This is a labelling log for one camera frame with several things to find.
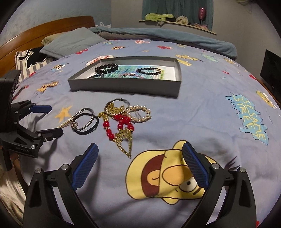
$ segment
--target wooden headboard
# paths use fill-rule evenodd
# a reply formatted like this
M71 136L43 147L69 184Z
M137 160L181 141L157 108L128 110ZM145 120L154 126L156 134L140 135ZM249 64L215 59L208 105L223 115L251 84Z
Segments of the wooden headboard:
M9 40L0 47L0 77L9 70L15 69L15 54L42 46L41 41L52 34L67 32L81 27L94 27L91 16L69 17L47 22L33 27Z

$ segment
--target cartoon ear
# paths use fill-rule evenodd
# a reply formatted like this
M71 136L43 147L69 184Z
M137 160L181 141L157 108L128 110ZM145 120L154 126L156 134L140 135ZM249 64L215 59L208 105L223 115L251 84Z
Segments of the cartoon ear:
M166 198L166 197L163 197L161 199L163 199L167 204L170 204L170 205L174 205L179 201L179 199L172 199L172 198Z
M173 149L182 150L182 146L183 146L186 142L187 142L187 141L185 141L185 140L180 140L180 141L176 142L176 144L173 146Z

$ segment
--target striped pillow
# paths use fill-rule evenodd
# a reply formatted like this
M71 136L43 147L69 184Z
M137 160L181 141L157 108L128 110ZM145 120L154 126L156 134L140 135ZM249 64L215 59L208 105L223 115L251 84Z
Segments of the striped pillow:
M42 47L32 48L26 51L17 51L15 55L16 69L21 70L19 82L27 78L36 70L52 62L53 59L47 57L39 51Z

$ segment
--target screw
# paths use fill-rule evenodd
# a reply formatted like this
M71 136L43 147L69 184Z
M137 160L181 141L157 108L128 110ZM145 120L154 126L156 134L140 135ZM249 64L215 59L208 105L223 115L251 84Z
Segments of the screw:
M219 164L213 163L213 164L212 164L212 167L213 167L214 169L219 169Z
M245 169L244 167L240 167L239 170L240 170L240 172L242 172L242 173L246 172L246 169Z
M35 173L38 174L38 173L41 173L41 171L42 171L42 169L41 169L41 168L38 168L38 169L35 170Z
M67 170L67 169L68 169L68 167L69 167L69 165L68 165L68 164L64 164L64 165L62 165L62 166L61 166L61 169L62 169L62 170Z

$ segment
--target gray box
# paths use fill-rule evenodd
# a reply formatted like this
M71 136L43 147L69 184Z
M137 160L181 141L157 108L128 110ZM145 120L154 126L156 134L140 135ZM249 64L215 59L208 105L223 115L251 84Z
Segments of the gray box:
M159 65L174 67L176 80L144 78L86 78L100 65ZM103 91L178 97L182 75L176 58L158 56L126 56L99 60L68 79L71 91Z

